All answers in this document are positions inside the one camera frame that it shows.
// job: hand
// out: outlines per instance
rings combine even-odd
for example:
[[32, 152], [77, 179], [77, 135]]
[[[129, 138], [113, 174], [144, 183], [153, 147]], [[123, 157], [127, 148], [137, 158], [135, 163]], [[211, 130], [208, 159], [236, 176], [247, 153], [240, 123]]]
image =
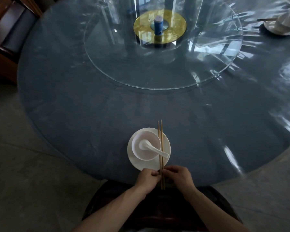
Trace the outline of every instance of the hand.
[[162, 172], [174, 181], [178, 190], [181, 191], [185, 199], [189, 201], [190, 195], [197, 190], [193, 184], [189, 170], [182, 166], [171, 165], [165, 166]]
[[135, 187], [145, 193], [146, 196], [156, 187], [160, 179], [159, 172], [152, 169], [143, 169], [136, 180]]

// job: person's left hand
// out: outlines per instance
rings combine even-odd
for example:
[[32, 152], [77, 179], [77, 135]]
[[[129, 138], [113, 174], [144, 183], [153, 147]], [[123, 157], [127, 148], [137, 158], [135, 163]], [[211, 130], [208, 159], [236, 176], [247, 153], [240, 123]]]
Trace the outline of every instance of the person's left hand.
[[159, 172], [152, 169], [143, 169], [136, 180], [135, 187], [139, 188], [146, 195], [156, 187], [160, 179], [161, 175]]

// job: white spoon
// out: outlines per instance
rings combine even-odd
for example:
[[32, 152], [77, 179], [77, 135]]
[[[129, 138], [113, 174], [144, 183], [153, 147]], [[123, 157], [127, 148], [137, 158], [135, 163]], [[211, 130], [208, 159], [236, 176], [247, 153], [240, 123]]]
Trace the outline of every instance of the white spoon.
[[139, 143], [139, 148], [145, 151], [154, 151], [164, 158], [168, 158], [169, 154], [155, 148], [147, 139], [143, 139]]

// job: forearm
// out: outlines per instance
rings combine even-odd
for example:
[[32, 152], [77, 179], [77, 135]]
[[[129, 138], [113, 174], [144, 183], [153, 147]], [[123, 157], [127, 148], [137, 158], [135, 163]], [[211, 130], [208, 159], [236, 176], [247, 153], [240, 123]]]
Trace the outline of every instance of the forearm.
[[146, 194], [132, 187], [81, 222], [72, 232], [117, 232]]
[[225, 213], [197, 189], [187, 196], [210, 232], [248, 232], [242, 223]]

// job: person's right hand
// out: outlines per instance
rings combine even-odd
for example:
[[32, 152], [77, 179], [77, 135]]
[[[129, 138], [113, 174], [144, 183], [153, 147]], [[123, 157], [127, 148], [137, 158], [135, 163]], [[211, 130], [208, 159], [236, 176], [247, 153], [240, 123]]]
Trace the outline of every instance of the person's right hand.
[[174, 181], [176, 187], [189, 201], [189, 196], [196, 190], [189, 170], [186, 167], [171, 165], [165, 166], [162, 172]]

